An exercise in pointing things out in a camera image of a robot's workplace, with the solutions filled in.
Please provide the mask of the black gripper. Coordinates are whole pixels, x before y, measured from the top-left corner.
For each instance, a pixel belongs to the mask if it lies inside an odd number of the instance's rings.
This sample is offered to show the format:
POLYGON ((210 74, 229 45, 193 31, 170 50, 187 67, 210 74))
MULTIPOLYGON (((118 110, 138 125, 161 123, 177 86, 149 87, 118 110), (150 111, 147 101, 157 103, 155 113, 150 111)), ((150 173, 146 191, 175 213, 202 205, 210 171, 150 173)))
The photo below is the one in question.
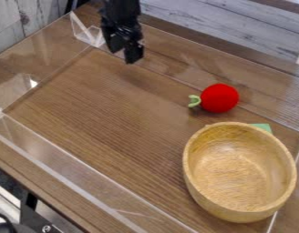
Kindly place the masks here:
POLYGON ((143 30, 140 0, 102 0, 102 33, 112 53, 124 48, 127 64, 143 58, 143 30))

